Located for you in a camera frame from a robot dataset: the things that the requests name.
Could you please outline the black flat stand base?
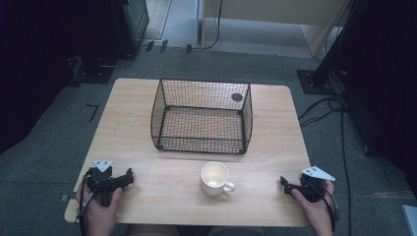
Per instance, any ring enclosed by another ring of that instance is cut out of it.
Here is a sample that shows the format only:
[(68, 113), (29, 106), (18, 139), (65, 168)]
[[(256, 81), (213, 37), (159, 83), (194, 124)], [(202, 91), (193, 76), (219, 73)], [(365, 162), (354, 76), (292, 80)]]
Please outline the black flat stand base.
[(74, 83), (107, 85), (111, 78), (113, 68), (103, 65), (100, 58), (83, 61), (73, 78)]

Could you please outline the person's left hand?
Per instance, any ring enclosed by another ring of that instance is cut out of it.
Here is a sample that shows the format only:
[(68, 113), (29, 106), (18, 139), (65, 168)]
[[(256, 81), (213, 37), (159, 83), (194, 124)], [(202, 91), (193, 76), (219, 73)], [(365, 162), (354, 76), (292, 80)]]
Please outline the person's left hand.
[(117, 191), (113, 193), (110, 206), (103, 206), (98, 200), (92, 198), (88, 204), (84, 203), (89, 197), (90, 190), (80, 187), (76, 199), (79, 206), (79, 213), (87, 217), (87, 225), (89, 227), (106, 227), (112, 228), (116, 223), (116, 213), (123, 192)]

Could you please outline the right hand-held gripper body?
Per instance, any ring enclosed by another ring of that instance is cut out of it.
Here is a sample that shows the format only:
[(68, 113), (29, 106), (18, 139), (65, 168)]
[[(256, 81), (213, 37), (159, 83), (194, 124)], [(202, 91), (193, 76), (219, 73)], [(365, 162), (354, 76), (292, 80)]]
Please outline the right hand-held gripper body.
[(301, 171), (300, 183), (304, 197), (312, 203), (319, 201), (325, 194), (327, 181), (335, 181), (335, 177), (318, 166), (305, 168)]

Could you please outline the black metal stand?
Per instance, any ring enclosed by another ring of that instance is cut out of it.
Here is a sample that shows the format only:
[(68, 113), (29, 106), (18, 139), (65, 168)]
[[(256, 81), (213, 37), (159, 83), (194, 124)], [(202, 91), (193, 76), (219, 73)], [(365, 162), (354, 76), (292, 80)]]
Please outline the black metal stand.
[(344, 26), (337, 34), (336, 39), (323, 59), (322, 63), (315, 71), (298, 70), (297, 76), (306, 94), (336, 94), (334, 85), (330, 78), (330, 73), (341, 63), (340, 44), (347, 30)]

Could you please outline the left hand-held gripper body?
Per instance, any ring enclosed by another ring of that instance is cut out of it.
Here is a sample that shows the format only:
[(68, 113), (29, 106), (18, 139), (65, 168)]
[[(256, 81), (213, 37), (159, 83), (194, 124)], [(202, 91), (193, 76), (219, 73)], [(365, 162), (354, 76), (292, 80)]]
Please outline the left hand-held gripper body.
[(100, 195), (100, 202), (104, 207), (110, 206), (112, 189), (112, 161), (95, 160), (88, 171), (88, 187)]

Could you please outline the dark curtain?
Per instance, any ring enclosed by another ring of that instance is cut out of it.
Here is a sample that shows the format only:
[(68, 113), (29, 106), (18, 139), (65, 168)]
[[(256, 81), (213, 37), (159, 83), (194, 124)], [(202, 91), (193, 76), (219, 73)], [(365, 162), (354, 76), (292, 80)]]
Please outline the dark curtain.
[(25, 139), (88, 61), (104, 0), (0, 0), (0, 154)]
[(417, 191), (417, 0), (357, 0), (342, 52), (370, 153), (404, 172)]

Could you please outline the black wire mesh basket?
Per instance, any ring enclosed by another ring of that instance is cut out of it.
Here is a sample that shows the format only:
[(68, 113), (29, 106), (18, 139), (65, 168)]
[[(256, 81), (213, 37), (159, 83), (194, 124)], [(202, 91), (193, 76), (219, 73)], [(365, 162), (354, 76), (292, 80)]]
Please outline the black wire mesh basket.
[[(241, 93), (243, 100), (234, 101), (233, 93)], [(157, 149), (243, 154), (252, 131), (249, 84), (159, 81), (150, 120)]]

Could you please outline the black cabinet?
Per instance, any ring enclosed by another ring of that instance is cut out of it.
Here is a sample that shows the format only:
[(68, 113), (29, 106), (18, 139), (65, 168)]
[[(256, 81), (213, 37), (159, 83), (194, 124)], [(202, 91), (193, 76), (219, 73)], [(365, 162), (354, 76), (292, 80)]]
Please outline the black cabinet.
[(111, 0), (118, 57), (134, 56), (149, 24), (146, 0)]

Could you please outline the white flat object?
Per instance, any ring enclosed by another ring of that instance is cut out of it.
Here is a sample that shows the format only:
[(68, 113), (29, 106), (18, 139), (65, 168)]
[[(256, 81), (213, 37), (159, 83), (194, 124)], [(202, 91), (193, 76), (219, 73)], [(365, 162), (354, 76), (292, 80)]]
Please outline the white flat object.
[(417, 236), (417, 206), (402, 205), (408, 230), (411, 236)]

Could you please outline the person's right hand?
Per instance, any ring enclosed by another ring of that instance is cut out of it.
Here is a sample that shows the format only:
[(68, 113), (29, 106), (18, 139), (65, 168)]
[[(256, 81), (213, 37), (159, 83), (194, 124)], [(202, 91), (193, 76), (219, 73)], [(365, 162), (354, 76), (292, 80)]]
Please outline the person's right hand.
[(296, 189), (293, 189), (291, 194), (301, 205), (309, 223), (316, 231), (332, 230), (328, 207), (324, 201), (311, 203)]

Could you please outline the beige wooden furniture panel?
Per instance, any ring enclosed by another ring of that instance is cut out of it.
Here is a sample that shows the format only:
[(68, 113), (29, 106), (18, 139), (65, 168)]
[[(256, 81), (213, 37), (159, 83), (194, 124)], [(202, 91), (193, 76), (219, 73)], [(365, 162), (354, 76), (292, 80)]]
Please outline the beige wooden furniture panel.
[(299, 25), (312, 56), (342, 21), (352, 0), (197, 0), (201, 46), (206, 46), (206, 18)]

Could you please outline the white cup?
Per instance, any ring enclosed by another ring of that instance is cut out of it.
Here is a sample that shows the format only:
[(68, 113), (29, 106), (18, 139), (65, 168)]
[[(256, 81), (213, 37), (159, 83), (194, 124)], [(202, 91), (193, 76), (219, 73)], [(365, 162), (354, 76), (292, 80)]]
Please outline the white cup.
[(206, 195), (215, 197), (224, 192), (233, 192), (236, 186), (229, 181), (226, 166), (218, 161), (211, 161), (201, 170), (201, 188)]

